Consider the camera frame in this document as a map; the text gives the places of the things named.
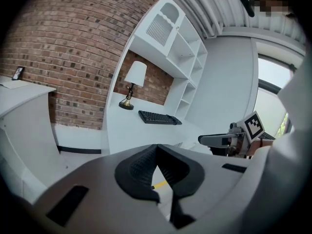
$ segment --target window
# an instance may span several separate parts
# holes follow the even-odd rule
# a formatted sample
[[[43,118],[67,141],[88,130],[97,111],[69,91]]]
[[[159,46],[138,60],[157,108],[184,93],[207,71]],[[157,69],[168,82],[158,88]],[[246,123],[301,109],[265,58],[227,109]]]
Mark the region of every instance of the window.
[[[265,132],[273,137],[280,137],[289,120],[277,93],[286,86],[293,73],[287,66],[270,60],[259,58],[258,62],[259,88],[254,110],[258,112]]]

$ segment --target red brick wall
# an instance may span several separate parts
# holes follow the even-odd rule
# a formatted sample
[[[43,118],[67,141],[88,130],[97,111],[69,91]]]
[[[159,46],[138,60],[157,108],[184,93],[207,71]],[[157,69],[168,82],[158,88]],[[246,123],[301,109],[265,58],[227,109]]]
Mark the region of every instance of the red brick wall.
[[[122,50],[158,0],[31,0],[7,35],[0,74],[55,87],[52,122],[101,129]]]
[[[132,51],[128,51],[125,60],[123,61],[117,82],[114,87],[114,92],[123,95],[128,94],[129,90],[127,87],[131,87],[131,83],[124,81],[124,79],[132,63],[136,60],[145,63],[147,68],[144,86],[139,87],[135,85],[133,97],[164,105],[170,90],[170,86],[174,79],[165,71],[161,70],[147,59],[144,59]]]

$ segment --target desk surface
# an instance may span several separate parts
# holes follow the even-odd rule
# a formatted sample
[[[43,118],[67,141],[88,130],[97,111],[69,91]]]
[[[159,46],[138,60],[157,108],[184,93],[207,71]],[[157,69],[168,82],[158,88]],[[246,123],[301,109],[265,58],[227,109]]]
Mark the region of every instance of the desk surface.
[[[181,120],[182,125],[176,126],[145,124],[138,115],[138,110],[166,114],[165,107],[132,98],[134,110],[125,110],[118,106],[124,98],[124,95],[113,93],[107,112],[110,154],[149,144],[176,145],[181,142],[198,142],[198,136],[205,134],[202,129],[186,120]]]
[[[0,81],[11,81],[11,78],[0,76]],[[30,100],[54,90],[55,88],[33,83],[16,89],[8,89],[0,85],[0,117]]]

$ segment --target black baseboard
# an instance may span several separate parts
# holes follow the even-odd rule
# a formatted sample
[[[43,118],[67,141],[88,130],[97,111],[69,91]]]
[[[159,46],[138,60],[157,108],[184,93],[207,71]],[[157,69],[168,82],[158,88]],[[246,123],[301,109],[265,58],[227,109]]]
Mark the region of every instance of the black baseboard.
[[[57,146],[59,152],[69,152],[75,154],[101,154],[101,149],[81,149],[81,148],[71,148],[64,146]]]

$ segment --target vent grille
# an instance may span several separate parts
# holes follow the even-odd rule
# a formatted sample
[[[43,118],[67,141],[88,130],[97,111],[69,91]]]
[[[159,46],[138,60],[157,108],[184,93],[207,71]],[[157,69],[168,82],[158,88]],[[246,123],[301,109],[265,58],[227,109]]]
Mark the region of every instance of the vent grille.
[[[161,15],[156,15],[147,28],[146,34],[165,46],[172,29],[173,27]]]

